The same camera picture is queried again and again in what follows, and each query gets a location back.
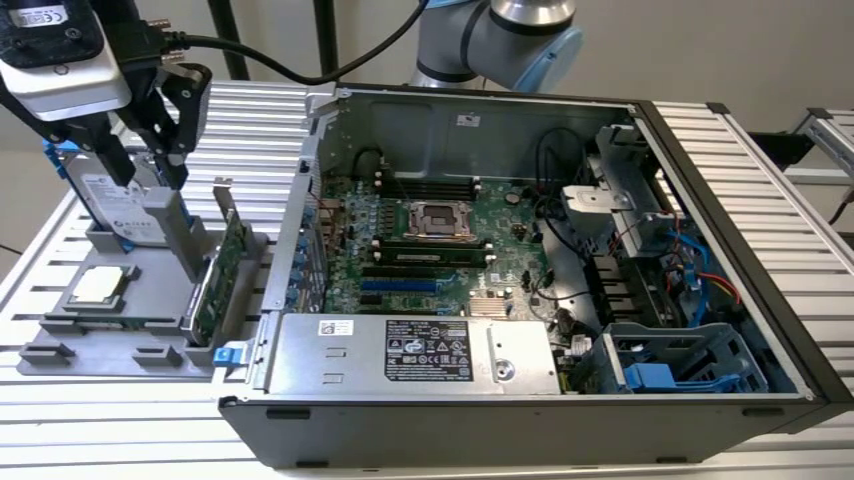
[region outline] power supply label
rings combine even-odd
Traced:
[[[386,378],[392,382],[471,382],[469,322],[386,321]]]

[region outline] black cable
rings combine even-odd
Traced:
[[[350,170],[350,178],[356,180],[359,178],[359,176],[356,175],[356,168],[359,166],[359,160],[362,160],[362,156],[366,153],[374,152],[379,155],[380,158],[383,158],[383,151],[380,150],[379,147],[362,147],[359,149],[359,151],[356,152],[356,155],[352,158],[352,169]]]
[[[539,296],[539,298],[542,298],[543,300],[551,300],[554,302],[562,302],[563,300],[570,300],[575,297],[581,297],[582,295],[589,295],[590,291],[585,290],[582,292],[574,293],[573,295],[567,295],[566,297],[550,297],[547,295],[543,295],[543,292],[539,290],[534,290],[534,293],[537,293],[537,295]]]
[[[429,4],[430,0],[419,0],[418,8],[410,15],[410,18],[407,18],[400,28],[398,28],[395,33],[392,33],[391,36],[386,40],[383,40],[383,42],[368,53],[362,55],[338,70],[320,75],[319,77],[306,77],[300,75],[254,48],[247,47],[242,43],[223,40],[222,38],[206,37],[203,35],[187,35],[184,32],[174,32],[171,38],[168,39],[170,47],[180,48],[183,50],[188,50],[191,47],[214,48],[226,52],[232,52],[260,62],[267,68],[274,70],[278,74],[283,75],[288,80],[296,83],[302,83],[303,85],[322,85],[324,83],[334,82],[340,77],[347,75],[368,61],[371,61],[380,53],[383,53],[383,51],[388,47],[391,47],[391,45],[394,45],[398,39],[412,28],[412,25],[415,25],[415,22],[422,16],[422,13],[425,13]]]
[[[555,302],[561,302],[563,300],[570,300],[570,299],[573,299],[575,297],[581,297],[582,295],[590,294],[590,290],[585,290],[582,292],[574,293],[573,295],[567,295],[566,297],[550,297],[547,295],[543,295],[543,292],[539,290],[539,285],[543,283],[543,279],[545,278],[546,278],[546,275],[543,275],[542,277],[539,277],[537,279],[537,282],[534,282],[534,289],[533,289],[534,294],[537,296],[539,296],[543,300],[551,300],[551,301],[555,301]]]
[[[546,203],[546,212],[543,212],[543,220],[546,220],[546,226],[549,227],[549,230],[551,230],[553,235],[555,236],[555,238],[561,241],[561,243],[563,244],[563,246],[566,248],[570,249],[570,251],[578,255],[578,258],[581,260],[585,260],[587,258],[587,256],[585,255],[585,253],[578,249],[578,247],[575,245],[573,245],[573,243],[570,243],[570,241],[563,238],[563,235],[561,235],[561,232],[558,232],[558,229],[555,228],[554,224],[551,223],[551,220],[549,219],[549,202],[551,201],[558,201],[557,198],[554,197],[543,197],[539,199],[539,201],[537,202],[537,204],[534,205],[534,212],[537,212],[537,209],[539,208],[539,205],[545,202]]]
[[[839,220],[839,217],[842,216],[842,213],[845,212],[845,209],[848,208],[848,206],[849,206],[848,202],[842,202],[839,204],[839,206],[837,207],[837,211],[833,214],[833,217],[830,217],[830,220],[827,220],[827,223],[830,225],[837,223],[837,221]]]
[[[15,255],[23,255],[24,252],[22,252],[20,250],[12,248],[12,247],[7,247],[4,244],[0,243],[0,250],[6,250],[10,253],[14,253]]]
[[[543,156],[542,156],[542,151],[543,151],[543,143],[546,142],[546,138],[549,138],[549,136],[553,133],[557,132],[566,132],[570,134],[570,136],[575,139],[575,142],[578,143],[578,150],[579,150],[579,162],[583,165],[583,161],[585,158],[587,157],[587,148],[585,147],[585,142],[582,141],[582,137],[581,135],[575,132],[575,130],[573,130],[570,127],[554,127],[549,130],[546,130],[546,132],[541,135],[539,140],[537,141],[537,149],[534,150],[534,176],[535,176],[535,180],[537,180],[537,186],[539,187],[539,179],[541,179],[541,161],[543,160]],[[547,163],[545,165],[545,180],[546,183],[549,182],[549,166]]]

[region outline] blue plastic latch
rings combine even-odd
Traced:
[[[623,372],[633,391],[677,389],[677,381],[666,363],[635,363]]]
[[[731,373],[710,381],[677,382],[666,363],[635,363],[623,369],[626,384],[635,393],[727,393],[738,392],[741,375]]]
[[[230,368],[239,367],[243,365],[242,357],[242,348],[220,347],[216,349],[216,352],[214,352],[214,366]]]
[[[56,149],[56,145],[52,143],[44,144],[44,156],[48,157],[54,168],[56,169],[56,174],[59,178],[63,180],[68,180],[68,172],[66,171],[66,166],[63,165],[63,161],[59,158],[59,151]]]

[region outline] motherboard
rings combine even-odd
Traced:
[[[553,318],[530,187],[517,182],[324,181],[327,313]]]

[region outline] green circuit board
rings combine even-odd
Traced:
[[[522,288],[522,278],[527,271],[531,283],[549,269],[543,245],[534,240],[537,218],[531,202],[521,199],[523,186],[510,182],[485,181],[477,200],[446,202],[462,205],[467,211],[469,230],[473,238],[467,244],[487,241],[493,244],[495,259],[479,267],[435,267],[426,261],[414,262],[411,267],[394,266],[400,272],[433,272],[437,283],[434,292],[418,291],[366,291],[363,282],[376,278],[363,275],[366,269],[376,266],[371,254],[371,241],[375,236],[384,241],[411,241],[410,215],[415,203],[442,204],[441,201],[418,199],[380,198],[374,186],[354,182],[348,178],[332,178],[326,181],[324,199],[340,201],[342,209],[335,214],[335,232],[328,240],[330,282],[327,288],[327,313],[407,313],[431,315],[469,315],[473,298],[495,299],[495,306],[503,300],[507,318],[533,319],[537,316],[550,318],[554,305],[534,300],[530,304],[530,292]],[[517,195],[519,202],[511,204],[507,194]],[[380,279],[388,281],[431,282],[419,278]],[[382,302],[364,305],[362,296],[382,297]]]

